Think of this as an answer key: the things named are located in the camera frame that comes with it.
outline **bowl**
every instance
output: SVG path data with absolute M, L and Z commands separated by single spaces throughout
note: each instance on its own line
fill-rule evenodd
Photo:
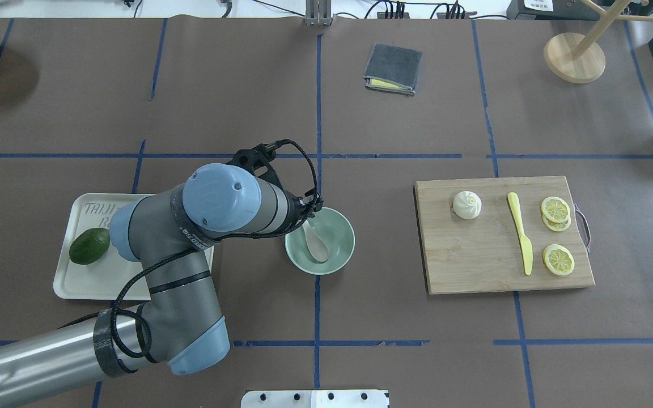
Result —
M 329 259 L 319 263 L 306 248 L 303 227 L 286 235 L 286 253 L 293 264 L 313 275 L 326 275 L 342 269 L 354 253 L 354 229 L 347 217 L 328 207 L 314 213 L 309 224 L 329 248 Z

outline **blue joint cap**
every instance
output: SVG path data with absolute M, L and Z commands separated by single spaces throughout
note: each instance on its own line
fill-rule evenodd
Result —
M 226 318 L 222 316 L 196 341 L 168 361 L 168 365 L 175 375 L 193 374 L 222 360 L 230 348 Z
M 261 207 L 261 188 L 256 178 L 240 167 L 209 163 L 186 181 L 183 207 L 199 227 L 234 232 L 256 216 Z
M 139 259 L 135 257 L 132 249 L 130 249 L 130 240 L 128 238 L 128 233 L 130 231 L 130 218 L 133 216 L 135 207 L 140 204 L 140 201 L 143 201 L 144 198 L 138 199 L 138 201 L 131 202 L 127 206 L 122 207 L 117 210 L 112 216 L 111 222 L 109 222 L 109 240 L 112 242 L 112 246 L 117 248 L 117 253 L 122 256 L 122 258 L 127 259 L 130 262 L 138 262 Z

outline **gray towel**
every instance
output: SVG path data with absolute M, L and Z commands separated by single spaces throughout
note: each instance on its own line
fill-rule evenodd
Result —
M 374 44 L 362 77 L 367 88 L 415 95 L 421 60 L 420 51 Z

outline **wooden stand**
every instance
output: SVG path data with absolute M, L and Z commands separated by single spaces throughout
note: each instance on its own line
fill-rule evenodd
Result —
M 563 33 L 555 36 L 544 47 L 544 59 L 551 72 L 560 79 L 573 83 L 589 83 L 599 79 L 606 68 L 606 56 L 596 44 L 601 34 L 614 20 L 653 21 L 648 16 L 622 16 L 631 0 L 616 0 L 608 11 L 595 5 L 591 0 L 581 0 L 588 7 L 601 14 L 601 19 L 586 36 L 578 33 Z

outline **white spoon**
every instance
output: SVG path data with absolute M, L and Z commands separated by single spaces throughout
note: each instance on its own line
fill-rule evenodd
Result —
M 308 248 L 312 258 L 320 264 L 326 262 L 329 259 L 329 248 L 327 248 L 327 244 L 316 234 L 309 224 L 309 220 L 304 222 L 303 227 L 306 237 L 306 248 Z

